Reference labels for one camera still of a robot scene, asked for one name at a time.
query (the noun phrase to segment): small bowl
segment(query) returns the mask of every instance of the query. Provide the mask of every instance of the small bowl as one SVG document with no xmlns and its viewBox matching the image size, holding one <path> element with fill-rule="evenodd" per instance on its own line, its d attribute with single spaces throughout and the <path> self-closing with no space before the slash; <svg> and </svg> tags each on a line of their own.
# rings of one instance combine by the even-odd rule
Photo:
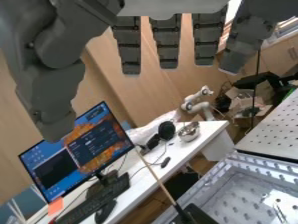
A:
<svg viewBox="0 0 298 224">
<path fill-rule="evenodd" d="M 179 136 L 184 142 L 192 142 L 200 135 L 200 123 L 197 121 L 188 124 L 179 131 Z"/>
</svg>

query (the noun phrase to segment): pegboard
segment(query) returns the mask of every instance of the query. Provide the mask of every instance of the pegboard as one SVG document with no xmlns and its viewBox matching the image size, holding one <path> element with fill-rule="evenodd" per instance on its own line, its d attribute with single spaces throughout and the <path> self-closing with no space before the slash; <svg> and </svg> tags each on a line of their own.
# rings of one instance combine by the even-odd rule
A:
<svg viewBox="0 0 298 224">
<path fill-rule="evenodd" d="M 224 159 L 179 199 L 219 222 L 298 223 L 298 165 L 241 153 Z M 154 224 L 172 224 L 171 207 Z"/>
<path fill-rule="evenodd" d="M 244 137 L 236 149 L 298 160 L 298 90 Z"/>
</svg>

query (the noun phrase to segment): computer monitor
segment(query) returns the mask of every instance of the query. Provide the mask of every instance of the computer monitor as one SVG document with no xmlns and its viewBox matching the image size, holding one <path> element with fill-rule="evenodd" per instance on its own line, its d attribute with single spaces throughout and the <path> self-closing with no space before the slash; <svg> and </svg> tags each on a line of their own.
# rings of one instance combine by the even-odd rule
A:
<svg viewBox="0 0 298 224">
<path fill-rule="evenodd" d="M 135 145 L 106 102 L 76 119 L 58 143 L 42 141 L 19 155 L 34 182 L 51 203 L 110 166 Z"/>
</svg>

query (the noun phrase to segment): keyboard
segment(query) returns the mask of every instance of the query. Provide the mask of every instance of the keyboard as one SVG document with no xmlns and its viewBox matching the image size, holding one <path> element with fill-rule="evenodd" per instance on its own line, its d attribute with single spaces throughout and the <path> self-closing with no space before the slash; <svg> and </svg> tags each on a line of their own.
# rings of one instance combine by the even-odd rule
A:
<svg viewBox="0 0 298 224">
<path fill-rule="evenodd" d="M 103 215 L 107 215 L 107 209 L 114 210 L 111 203 L 115 202 L 115 198 L 130 189 L 130 175 L 126 173 L 118 178 L 118 181 L 107 185 L 91 198 L 88 198 L 72 211 L 70 211 L 62 218 L 56 220 L 58 224 L 75 224 L 80 223 L 86 218 L 103 209 Z"/>
</svg>

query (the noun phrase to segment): headphones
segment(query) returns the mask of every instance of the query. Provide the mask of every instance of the headphones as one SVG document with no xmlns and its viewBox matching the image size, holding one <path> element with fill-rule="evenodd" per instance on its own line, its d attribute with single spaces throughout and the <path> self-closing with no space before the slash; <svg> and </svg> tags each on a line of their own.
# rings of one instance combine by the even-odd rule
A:
<svg viewBox="0 0 298 224">
<path fill-rule="evenodd" d="M 175 137 L 176 126 L 172 121 L 165 121 L 159 126 L 159 133 L 147 142 L 147 149 L 152 150 L 162 140 L 169 141 Z"/>
</svg>

